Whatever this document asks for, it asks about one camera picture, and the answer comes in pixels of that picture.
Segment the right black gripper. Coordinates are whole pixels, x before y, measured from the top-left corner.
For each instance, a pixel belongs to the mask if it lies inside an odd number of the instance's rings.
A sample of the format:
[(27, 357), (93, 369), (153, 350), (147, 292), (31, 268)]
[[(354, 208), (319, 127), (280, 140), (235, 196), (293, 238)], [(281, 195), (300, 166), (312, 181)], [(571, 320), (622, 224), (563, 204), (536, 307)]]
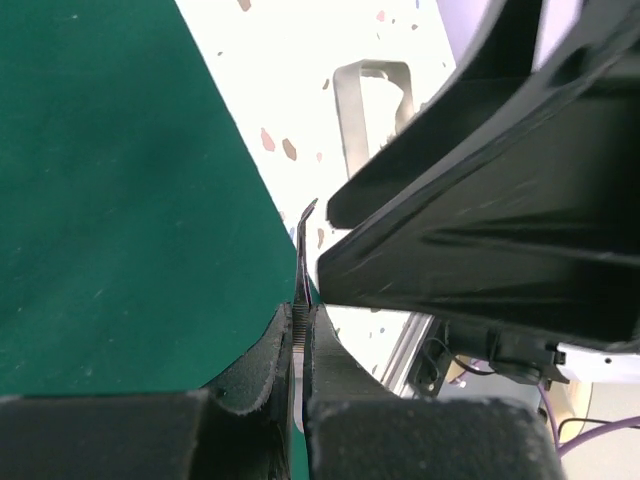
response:
[(638, 3), (590, 2), (536, 74), (464, 70), (327, 218), (348, 229), (318, 263), (328, 303), (635, 349)]

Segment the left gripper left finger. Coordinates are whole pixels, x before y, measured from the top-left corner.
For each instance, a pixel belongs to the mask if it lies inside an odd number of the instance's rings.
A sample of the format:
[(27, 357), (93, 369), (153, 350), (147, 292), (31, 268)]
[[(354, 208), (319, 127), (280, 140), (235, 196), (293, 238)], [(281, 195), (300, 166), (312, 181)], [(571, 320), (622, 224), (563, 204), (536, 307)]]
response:
[(291, 308), (204, 386), (1, 399), (4, 479), (288, 479)]

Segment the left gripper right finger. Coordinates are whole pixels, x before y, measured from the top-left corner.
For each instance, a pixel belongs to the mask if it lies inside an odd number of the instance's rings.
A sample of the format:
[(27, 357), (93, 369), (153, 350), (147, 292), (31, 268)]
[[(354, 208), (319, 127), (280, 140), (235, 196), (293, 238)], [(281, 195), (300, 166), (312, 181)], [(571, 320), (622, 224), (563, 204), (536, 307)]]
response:
[(509, 398), (403, 399), (339, 342), (312, 308), (304, 429), (313, 479), (561, 479), (538, 414)]

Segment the curved steel tweezers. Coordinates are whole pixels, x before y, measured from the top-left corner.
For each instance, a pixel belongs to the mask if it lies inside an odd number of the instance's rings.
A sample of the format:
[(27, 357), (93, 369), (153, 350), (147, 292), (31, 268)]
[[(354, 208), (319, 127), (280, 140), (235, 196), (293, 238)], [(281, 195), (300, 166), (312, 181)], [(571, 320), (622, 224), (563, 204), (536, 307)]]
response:
[(306, 222), (313, 213), (318, 199), (314, 199), (303, 211), (296, 229), (297, 264), (295, 290), (292, 304), (293, 366), (294, 366), (294, 410), (293, 419), (297, 429), (303, 426), (303, 367), (306, 329), (312, 305), (310, 280), (306, 258)]

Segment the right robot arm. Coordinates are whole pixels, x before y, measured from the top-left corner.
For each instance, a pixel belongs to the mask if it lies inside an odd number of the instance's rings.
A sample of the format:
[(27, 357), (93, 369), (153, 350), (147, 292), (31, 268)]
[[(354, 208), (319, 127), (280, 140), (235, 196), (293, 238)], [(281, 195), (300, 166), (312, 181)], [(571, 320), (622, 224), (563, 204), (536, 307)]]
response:
[(419, 385), (454, 355), (520, 383), (618, 377), (639, 349), (639, 5), (580, 1), (534, 62), (541, 1), (492, 1), (433, 98), (370, 154), (360, 79), (339, 68), (349, 175), (327, 217), (322, 299), (430, 315)]

